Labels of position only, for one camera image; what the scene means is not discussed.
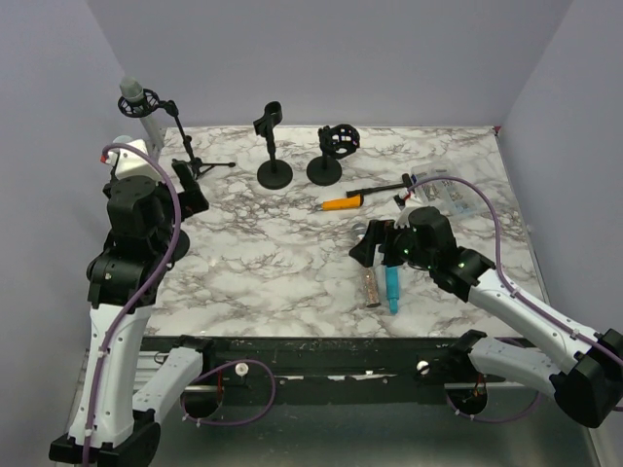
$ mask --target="white marble surface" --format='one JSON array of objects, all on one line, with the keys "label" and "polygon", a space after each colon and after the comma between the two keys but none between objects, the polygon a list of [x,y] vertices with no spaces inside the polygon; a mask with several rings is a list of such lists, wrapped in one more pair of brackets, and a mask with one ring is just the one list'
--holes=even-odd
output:
[{"label": "white marble surface", "polygon": [[[201,180],[210,209],[189,219],[192,247],[160,290],[148,334],[172,336],[453,337],[468,329],[514,336],[504,323],[439,289],[424,272],[400,270],[400,311],[386,301],[365,308],[359,264],[348,257],[351,226],[395,218],[394,192],[366,198],[356,210],[313,212],[346,190],[399,183],[420,163],[449,159],[462,176],[494,200],[504,227],[503,263],[522,287],[540,297],[517,203],[489,128],[360,128],[361,149],[342,160],[342,180],[327,188],[306,177],[319,154],[317,127],[278,126],[277,156],[294,169],[293,182],[271,192],[256,181],[267,158],[265,141],[251,127],[189,128],[197,156],[235,161]],[[170,129],[161,163],[185,158]],[[489,213],[453,221],[458,243],[494,254]],[[384,288],[383,271],[377,275]]]}]

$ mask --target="table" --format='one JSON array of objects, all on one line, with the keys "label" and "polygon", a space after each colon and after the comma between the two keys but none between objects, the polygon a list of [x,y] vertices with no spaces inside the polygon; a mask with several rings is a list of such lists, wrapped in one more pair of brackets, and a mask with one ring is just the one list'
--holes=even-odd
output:
[{"label": "table", "polygon": [[[496,145],[488,127],[359,128],[361,148],[341,161],[331,187],[313,185],[308,162],[319,155],[317,127],[278,126],[277,156],[294,170],[292,183],[269,191],[256,180],[267,157],[252,127],[188,128],[196,155],[216,167],[200,183],[210,209],[187,220],[187,257],[161,285],[150,336],[454,337],[468,329],[493,336],[516,333],[497,318],[438,289],[423,271],[400,270],[397,315],[386,301],[365,308],[360,265],[348,256],[350,229],[373,218],[396,218],[395,192],[368,196],[356,210],[315,212],[346,190],[394,184],[414,165],[452,161],[461,175],[494,201],[503,226],[505,270],[540,297],[530,249]],[[185,159],[179,133],[170,129],[160,162]],[[491,216],[453,221],[458,244],[494,257]],[[382,295],[383,271],[377,270]]]}]

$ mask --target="gray backdrop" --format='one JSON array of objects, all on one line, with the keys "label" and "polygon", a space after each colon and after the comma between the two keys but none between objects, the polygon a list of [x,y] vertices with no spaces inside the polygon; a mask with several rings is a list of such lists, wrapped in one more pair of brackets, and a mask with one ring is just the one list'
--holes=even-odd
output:
[{"label": "gray backdrop", "polygon": [[277,99],[290,125],[470,126],[501,123],[570,0],[88,3],[186,125],[249,125]]},{"label": "gray backdrop", "polygon": [[141,127],[83,0],[0,14],[0,466],[48,466],[89,339],[85,270],[108,221],[99,150]]},{"label": "gray backdrop", "polygon": [[[623,332],[623,2],[575,0],[504,123],[501,149],[552,304]],[[623,414],[608,419],[623,447]]]}]

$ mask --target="wall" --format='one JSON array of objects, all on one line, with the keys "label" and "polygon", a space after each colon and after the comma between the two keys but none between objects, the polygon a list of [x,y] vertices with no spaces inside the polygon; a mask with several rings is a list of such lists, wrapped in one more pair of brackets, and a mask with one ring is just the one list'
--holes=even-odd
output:
[{"label": "wall", "polygon": [[[552,304],[619,332],[622,23],[620,0],[575,0],[500,139]],[[623,415],[609,425],[620,433]]]},{"label": "wall", "polygon": [[570,0],[88,3],[185,125],[249,125],[277,99],[288,125],[472,126],[502,121]]},{"label": "wall", "polygon": [[37,467],[64,433],[88,345],[85,270],[107,232],[99,150],[141,127],[83,0],[0,15],[0,466]]}]

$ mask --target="screwdriver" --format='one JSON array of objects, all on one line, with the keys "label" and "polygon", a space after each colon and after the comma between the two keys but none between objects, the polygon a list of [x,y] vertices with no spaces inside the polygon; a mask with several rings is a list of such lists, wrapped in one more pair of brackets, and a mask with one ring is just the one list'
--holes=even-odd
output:
[{"label": "screwdriver", "polygon": [[378,192],[386,192],[389,190],[398,190],[400,188],[410,187],[411,184],[412,184],[411,177],[409,176],[408,173],[404,173],[402,175],[402,183],[397,183],[395,185],[385,185],[382,187],[362,188],[359,190],[351,190],[347,192],[346,198],[324,201],[322,204],[320,204],[316,208],[316,210],[335,211],[338,209],[353,209],[353,208],[361,207],[361,205],[363,204],[363,198],[365,195],[370,195],[372,193],[378,193]]}]

